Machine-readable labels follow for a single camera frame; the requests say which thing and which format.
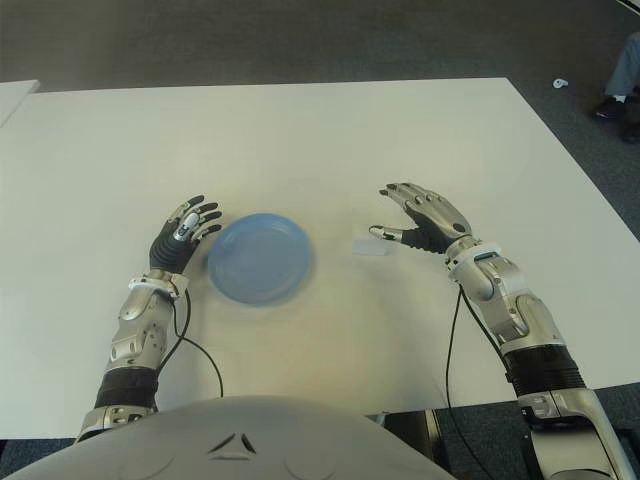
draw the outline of floor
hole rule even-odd
[[[41,91],[505,76],[640,236],[640,145],[588,115],[640,30],[614,0],[0,1],[0,81]],[[552,88],[558,77],[569,86]],[[599,394],[640,427],[638,384]],[[515,406],[459,411],[494,476],[524,478]],[[485,478],[440,418],[454,471]],[[0,477],[59,446],[8,442]]]

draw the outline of small white item on floor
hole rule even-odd
[[[351,253],[381,257],[388,252],[388,241],[377,238],[358,237],[353,239]]]
[[[553,88],[562,88],[562,87],[568,87],[569,86],[569,82],[567,82],[564,78],[556,78],[553,81]]]

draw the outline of shoe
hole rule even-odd
[[[624,132],[622,132],[622,140],[627,143],[640,142],[640,122],[632,123],[625,128]]]
[[[596,117],[606,118],[608,120],[622,118],[626,113],[627,106],[613,97],[607,97],[593,112]]]

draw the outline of black cable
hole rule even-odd
[[[213,365],[213,368],[216,371],[216,375],[218,376],[218,385],[220,386],[220,398],[224,397],[224,383],[222,383],[222,375],[220,375],[220,370],[218,369],[218,365],[216,365],[216,362],[213,360],[211,355],[209,355],[209,352],[207,352],[202,346],[200,346],[190,338],[184,337],[184,341],[196,347],[209,359],[209,361],[211,362],[211,365]]]
[[[178,333],[178,321],[176,319],[176,307],[175,307],[175,305],[173,305],[173,331],[176,334],[176,337],[178,337],[178,340],[173,345],[173,347],[171,348],[171,350],[169,351],[167,356],[160,363],[160,366],[158,367],[158,375],[160,374],[160,372],[162,371],[162,369],[164,368],[166,363],[169,361],[171,356],[175,353],[177,348],[180,346],[180,343],[182,341],[185,341],[185,342],[193,345],[194,347],[196,347],[198,350],[200,350],[209,359],[209,362],[211,362],[211,365],[213,365],[213,368],[216,371],[216,375],[218,377],[218,385],[220,386],[220,397],[222,398],[222,397],[224,397],[224,383],[222,382],[222,375],[220,374],[220,369],[218,368],[218,365],[213,360],[213,357],[211,357],[209,352],[207,352],[204,349],[204,347],[202,347],[201,345],[199,345],[195,341],[191,340],[190,338],[187,338],[187,336],[186,336],[187,335],[187,329],[189,328],[189,324],[191,323],[191,295],[189,295],[189,290],[185,289],[184,296],[185,296],[185,299],[187,301],[187,315],[186,315],[186,319],[185,319],[185,322],[184,322],[184,327],[182,328],[182,332]]]
[[[484,323],[482,323],[482,320],[480,320],[480,318],[478,317],[478,314],[471,306],[471,303],[469,303],[469,299],[467,298],[467,294],[465,293],[464,288],[462,288],[462,285],[460,285],[460,292],[462,293],[462,299],[464,300],[464,303],[467,306],[469,313],[471,314],[473,319],[476,321],[476,323],[480,327],[480,330],[482,330],[482,333],[484,333],[484,336],[487,337],[487,340],[489,340],[489,343],[493,347],[493,350],[496,352],[496,355],[498,355],[498,358],[502,362],[502,365],[504,366],[505,371],[508,372],[509,369],[507,368],[507,362],[504,360],[504,357],[502,356],[502,352],[500,352],[500,347],[496,343],[493,336],[488,332],[487,327],[484,326]]]
[[[158,376],[160,375],[160,372],[162,372],[162,369],[167,364],[169,359],[173,356],[174,353],[176,353],[176,350],[182,343],[182,340],[184,339],[184,336],[187,333],[187,329],[189,328],[189,323],[191,322],[191,305],[190,303],[187,303],[187,319],[184,322],[182,333],[179,334],[177,320],[176,320],[176,305],[174,302],[171,302],[171,307],[173,308],[173,331],[176,333],[176,337],[178,337],[178,340],[176,340],[176,343],[173,344],[173,347],[171,347],[171,350],[169,350],[169,353],[167,353],[167,355],[160,362],[160,366],[158,367]]]
[[[458,299],[456,300],[456,310],[455,310],[455,313],[453,314],[453,322],[451,323],[451,335],[449,336],[449,351],[447,352],[447,367],[445,369],[445,374],[444,374],[445,393],[447,394],[447,410],[449,411],[449,415],[451,415],[451,421],[453,422],[453,426],[455,427],[456,432],[460,436],[460,440],[462,440],[462,443],[464,443],[464,446],[467,447],[467,450],[469,451],[469,453],[471,454],[473,459],[476,461],[478,466],[482,469],[482,471],[491,480],[494,480],[493,476],[489,473],[489,471],[482,464],[482,462],[480,461],[478,456],[475,454],[475,452],[471,448],[471,445],[469,445],[469,443],[467,442],[467,439],[462,434],[462,430],[460,430],[460,427],[458,426],[458,422],[456,420],[456,417],[453,414],[453,408],[451,408],[451,396],[449,394],[449,368],[451,366],[451,352],[453,351],[453,338],[454,338],[454,334],[455,334],[455,331],[456,331],[456,323],[458,321],[458,312],[460,310],[460,299],[461,298],[465,299],[465,303],[467,304],[467,307],[469,307],[469,304],[467,303],[467,297],[466,297],[466,295],[464,293],[464,290],[462,289],[462,285],[460,285],[460,290],[458,291]]]

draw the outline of robotic arm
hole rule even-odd
[[[217,203],[200,205],[199,195],[180,205],[167,219],[149,251],[150,271],[129,283],[129,297],[118,315],[94,409],[82,424],[80,442],[156,411],[155,393],[167,328],[188,279],[182,275],[200,241],[221,226]]]
[[[635,479],[622,446],[545,304],[500,247],[472,236],[451,203],[411,183],[392,183],[388,196],[418,225],[398,230],[374,225],[375,236],[446,255],[449,277],[482,312],[500,346],[545,479]]]

